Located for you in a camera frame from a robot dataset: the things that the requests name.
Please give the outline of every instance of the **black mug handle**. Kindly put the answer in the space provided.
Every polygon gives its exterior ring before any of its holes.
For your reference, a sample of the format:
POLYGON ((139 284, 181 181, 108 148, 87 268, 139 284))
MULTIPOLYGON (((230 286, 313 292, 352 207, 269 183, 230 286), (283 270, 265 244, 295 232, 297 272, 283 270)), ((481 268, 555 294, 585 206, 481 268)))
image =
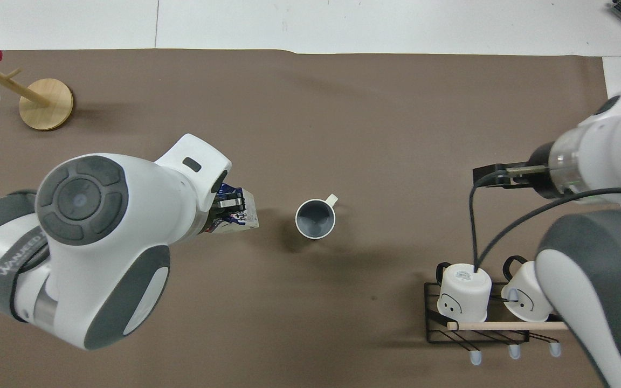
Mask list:
POLYGON ((509 268, 512 265, 512 262, 514 261, 518 261, 524 264, 528 260, 526 260, 525 258, 519 255, 509 256, 507 260, 505 260, 505 265, 502 266, 502 274, 505 275, 505 279, 507 279, 507 281, 512 280, 512 274, 509 272, 509 268))
POLYGON ((451 265, 448 262, 441 262, 438 264, 438 268, 436 268, 436 281, 439 285, 442 285, 442 273, 444 272, 444 268, 447 268, 451 265))

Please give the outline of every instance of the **white floor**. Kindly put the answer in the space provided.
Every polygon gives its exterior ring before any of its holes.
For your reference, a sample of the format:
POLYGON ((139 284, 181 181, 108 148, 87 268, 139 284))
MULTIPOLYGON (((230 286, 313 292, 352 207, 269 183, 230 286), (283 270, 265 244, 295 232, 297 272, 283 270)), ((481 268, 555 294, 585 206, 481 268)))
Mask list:
POLYGON ((609 0, 4 0, 0 49, 281 49, 604 57, 621 90, 609 0))

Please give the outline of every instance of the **mug with smiley face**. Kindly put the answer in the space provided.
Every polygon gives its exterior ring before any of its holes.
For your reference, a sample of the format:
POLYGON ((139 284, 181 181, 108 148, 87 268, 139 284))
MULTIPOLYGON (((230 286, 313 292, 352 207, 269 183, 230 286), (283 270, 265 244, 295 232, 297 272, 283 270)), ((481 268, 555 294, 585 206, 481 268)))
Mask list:
POLYGON ((438 312, 458 322, 483 322, 488 318, 488 300, 493 282, 481 268, 441 262, 436 268, 440 285, 438 312))
POLYGON ((502 273, 509 282, 502 288, 507 309, 527 322, 545 322, 553 307, 535 278, 535 262, 521 256, 510 256, 502 267, 502 273), (512 276, 509 268, 515 261, 520 262, 522 267, 512 276))

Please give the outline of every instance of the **brown table surface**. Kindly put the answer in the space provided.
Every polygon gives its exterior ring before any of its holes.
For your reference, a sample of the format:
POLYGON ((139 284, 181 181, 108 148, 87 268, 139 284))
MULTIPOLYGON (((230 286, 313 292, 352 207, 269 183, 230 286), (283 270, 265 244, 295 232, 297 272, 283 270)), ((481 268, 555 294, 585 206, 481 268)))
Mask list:
MULTIPOLYGON (((57 78, 76 108, 37 132, 0 102, 0 196, 35 188, 91 152, 155 160, 183 133, 233 162, 227 183, 256 197, 261 227, 172 248, 162 301, 134 334, 82 351, 0 314, 0 386, 597 386, 569 332, 564 344, 483 347, 424 341, 423 283, 441 261, 470 262, 471 169, 520 162, 606 98, 586 57, 280 51, 5 52, 23 84, 57 78), (339 197, 335 231, 304 240, 310 198, 339 197)), ((477 194, 480 241, 547 203, 531 189, 477 194)), ((484 269, 532 258, 569 204, 520 226, 484 269)))

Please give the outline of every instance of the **round gray button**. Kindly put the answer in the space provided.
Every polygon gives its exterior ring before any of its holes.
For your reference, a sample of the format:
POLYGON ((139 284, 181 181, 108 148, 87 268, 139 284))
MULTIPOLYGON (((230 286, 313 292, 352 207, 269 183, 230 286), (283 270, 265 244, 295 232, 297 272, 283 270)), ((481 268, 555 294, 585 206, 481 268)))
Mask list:
POLYGON ((64 217, 78 221, 92 216, 99 208, 99 187, 87 179, 73 179, 59 191, 57 204, 64 217))

